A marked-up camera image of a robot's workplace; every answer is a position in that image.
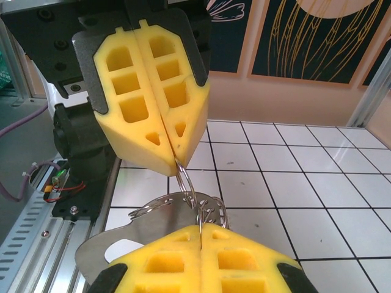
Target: tiled floor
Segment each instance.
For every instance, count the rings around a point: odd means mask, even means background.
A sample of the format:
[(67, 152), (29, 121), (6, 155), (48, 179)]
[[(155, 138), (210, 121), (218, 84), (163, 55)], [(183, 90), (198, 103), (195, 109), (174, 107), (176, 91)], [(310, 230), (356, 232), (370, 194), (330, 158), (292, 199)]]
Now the tiled floor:
[[(210, 121), (201, 141), (189, 174), (233, 231), (297, 259), (320, 293), (390, 292), (391, 151), (367, 130)], [(123, 162), (106, 229), (177, 190)]]

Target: framed artwork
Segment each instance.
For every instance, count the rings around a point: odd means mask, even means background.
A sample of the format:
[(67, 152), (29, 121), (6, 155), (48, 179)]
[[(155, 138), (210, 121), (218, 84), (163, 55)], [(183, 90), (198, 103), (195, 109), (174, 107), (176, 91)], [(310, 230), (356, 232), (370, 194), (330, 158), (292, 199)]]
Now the framed artwork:
[(266, 0), (250, 76), (349, 85), (391, 0)]
[(387, 53), (390, 50), (391, 50), (391, 34), (389, 34), (389, 36), (386, 38), (385, 42), (383, 43), (383, 46), (381, 47), (376, 59), (374, 60), (369, 72), (367, 73), (364, 81), (362, 82), (362, 85), (364, 85), (364, 86), (369, 85), (369, 83), (372, 81), (377, 70), (379, 69), (380, 65), (382, 64), (383, 60), (385, 59)]
[(252, 0), (209, 0), (211, 71), (237, 74)]

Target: yellow foam gripper pad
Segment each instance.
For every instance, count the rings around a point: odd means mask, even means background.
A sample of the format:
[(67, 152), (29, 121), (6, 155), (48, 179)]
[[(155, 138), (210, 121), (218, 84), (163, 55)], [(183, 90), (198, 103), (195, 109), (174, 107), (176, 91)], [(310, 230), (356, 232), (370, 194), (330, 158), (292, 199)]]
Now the yellow foam gripper pad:
[(128, 270), (116, 293), (291, 293), (277, 265), (300, 265), (214, 224), (189, 226), (113, 261)]
[(140, 24), (117, 28), (94, 55), (109, 108), (95, 117), (119, 158), (173, 176), (206, 128), (210, 85), (196, 84), (179, 36)]

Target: purple cable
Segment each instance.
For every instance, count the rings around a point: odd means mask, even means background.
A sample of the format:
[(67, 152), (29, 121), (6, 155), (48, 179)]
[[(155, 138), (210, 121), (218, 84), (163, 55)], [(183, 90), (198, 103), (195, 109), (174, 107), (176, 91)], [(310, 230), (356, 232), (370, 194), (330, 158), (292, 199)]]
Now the purple cable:
[[(0, 139), (4, 135), (6, 135), (8, 132), (16, 129), (17, 127), (27, 123), (28, 121), (30, 121), (30, 120), (34, 119), (35, 117), (39, 116), (40, 114), (44, 113), (44, 111), (46, 111), (47, 108), (48, 108), (48, 105), (45, 105), (44, 107), (35, 111), (34, 113), (31, 113), (30, 115), (24, 117), (23, 119), (16, 121), (15, 123), (12, 123), (11, 125), (3, 128), (2, 130), (0, 130)], [(36, 171), (36, 169), (38, 169), (39, 167), (44, 166), (44, 165), (53, 166), (57, 170), (61, 169), (60, 166), (58, 166), (56, 163), (53, 163), (51, 161), (45, 161), (45, 162), (41, 162), (39, 164), (34, 164), (30, 167), (30, 169), (24, 175), (22, 183), (20, 184), (19, 194), (17, 197), (12, 196), (12, 194), (10, 194), (7, 191), (7, 189), (5, 189), (4, 185), (2, 185), (1, 181), (0, 181), (0, 194), (2, 194), (4, 196), (4, 198), (6, 198), (7, 200), (15, 201), (15, 202), (21, 201), (23, 199), (24, 191), (26, 190), (26, 186), (29, 182), (31, 175), (33, 174), (34, 171)]]

